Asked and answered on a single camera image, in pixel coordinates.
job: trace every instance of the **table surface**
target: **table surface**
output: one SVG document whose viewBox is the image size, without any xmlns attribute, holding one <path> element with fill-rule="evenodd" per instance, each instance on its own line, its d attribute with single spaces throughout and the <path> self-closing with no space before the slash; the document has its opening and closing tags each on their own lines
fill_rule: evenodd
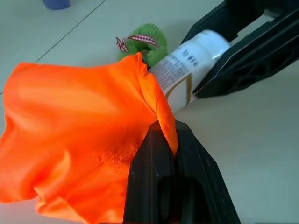
<svg viewBox="0 0 299 224">
<path fill-rule="evenodd" d="M 69 9 L 56 12 L 44 9 L 41 1 L 27 1 L 27 5 L 21 0 L 0 2 L 9 9 L 0 7 L 0 18 L 11 18 L 13 23 L 4 26 L 6 33 L 0 39 L 1 87 L 20 61 L 113 63 L 119 52 L 115 38 L 122 39 L 148 22 L 165 32 L 172 51 L 191 25 L 221 2 L 76 0 Z M 262 18 L 250 29 L 263 22 Z M 298 70 L 299 63 L 294 63 L 243 91 L 197 100 L 175 114 L 217 161 L 242 223 L 299 223 Z M 69 223 L 35 214 L 34 203 L 1 204 L 1 223 Z"/>
</svg>

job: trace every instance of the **white bottle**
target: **white bottle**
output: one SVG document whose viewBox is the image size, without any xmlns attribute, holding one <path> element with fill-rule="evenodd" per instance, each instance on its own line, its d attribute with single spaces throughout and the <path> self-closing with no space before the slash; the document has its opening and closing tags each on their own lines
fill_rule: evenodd
<svg viewBox="0 0 299 224">
<path fill-rule="evenodd" d="M 156 77 L 172 112 L 195 99 L 192 91 L 229 47 L 221 35 L 204 30 L 149 70 Z"/>
</svg>

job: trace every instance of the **ribbon bow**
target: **ribbon bow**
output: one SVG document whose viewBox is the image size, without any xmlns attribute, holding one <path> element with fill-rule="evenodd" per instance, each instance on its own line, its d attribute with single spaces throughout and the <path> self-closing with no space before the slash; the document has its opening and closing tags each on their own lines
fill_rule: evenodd
<svg viewBox="0 0 299 224">
<path fill-rule="evenodd" d="M 127 39 L 141 41 L 144 43 L 149 43 L 149 44 L 156 46 L 157 48 L 160 47 L 160 45 L 153 38 L 151 38 L 150 36 L 147 36 L 147 35 L 133 35 L 133 36 L 129 36 L 127 38 L 122 39 L 122 41 L 117 37 L 116 44 L 122 52 L 129 52 L 127 46 L 125 45 L 125 41 Z"/>
</svg>

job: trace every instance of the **green stuffed toy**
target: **green stuffed toy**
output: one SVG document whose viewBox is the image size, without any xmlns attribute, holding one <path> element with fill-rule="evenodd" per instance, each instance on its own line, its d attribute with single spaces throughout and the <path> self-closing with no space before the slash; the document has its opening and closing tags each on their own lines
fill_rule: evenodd
<svg viewBox="0 0 299 224">
<path fill-rule="evenodd" d="M 122 41 L 119 38 L 116 39 L 121 50 L 119 60 L 141 52 L 143 61 L 152 68 L 168 55 L 167 40 L 163 32 L 154 24 L 140 26 Z"/>
</svg>

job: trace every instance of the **orange t-shirt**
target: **orange t-shirt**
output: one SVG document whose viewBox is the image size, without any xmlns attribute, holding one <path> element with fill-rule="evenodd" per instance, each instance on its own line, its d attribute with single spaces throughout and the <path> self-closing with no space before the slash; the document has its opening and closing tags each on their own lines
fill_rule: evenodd
<svg viewBox="0 0 299 224">
<path fill-rule="evenodd" d="M 159 120 L 173 154 L 175 119 L 141 54 L 94 68 L 19 64 L 3 93 L 0 201 L 38 197 L 37 212 L 122 222 L 130 163 Z"/>
</svg>

